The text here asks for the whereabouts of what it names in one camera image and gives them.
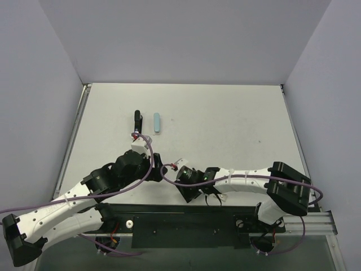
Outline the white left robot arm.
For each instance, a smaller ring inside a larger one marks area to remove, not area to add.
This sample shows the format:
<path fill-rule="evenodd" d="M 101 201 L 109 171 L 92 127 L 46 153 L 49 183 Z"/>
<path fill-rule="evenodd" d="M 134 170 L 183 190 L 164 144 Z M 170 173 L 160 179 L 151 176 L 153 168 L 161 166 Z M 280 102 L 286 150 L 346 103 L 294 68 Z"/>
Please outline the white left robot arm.
<path fill-rule="evenodd" d="M 13 265 L 27 265 L 45 249 L 76 234 L 112 231 L 117 219 L 103 201 L 137 180 L 161 181 L 160 173 L 166 172 L 161 166 L 160 154 L 148 156 L 129 150 L 114 163 L 92 171 L 49 206 L 4 217 L 3 235 Z"/>

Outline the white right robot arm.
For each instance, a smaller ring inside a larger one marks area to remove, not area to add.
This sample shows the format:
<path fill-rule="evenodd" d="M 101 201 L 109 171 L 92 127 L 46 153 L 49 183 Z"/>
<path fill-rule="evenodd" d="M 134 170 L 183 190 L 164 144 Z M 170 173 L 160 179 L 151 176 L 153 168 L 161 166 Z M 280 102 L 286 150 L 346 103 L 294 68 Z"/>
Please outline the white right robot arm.
<path fill-rule="evenodd" d="M 275 161 L 269 168 L 235 171 L 218 167 L 204 172 L 183 166 L 179 169 L 177 189 L 186 202 L 200 194 L 219 196 L 233 192 L 267 195 L 256 205 L 253 227 L 264 231 L 278 219 L 289 214 L 303 217 L 308 213 L 311 180 L 286 163 Z"/>

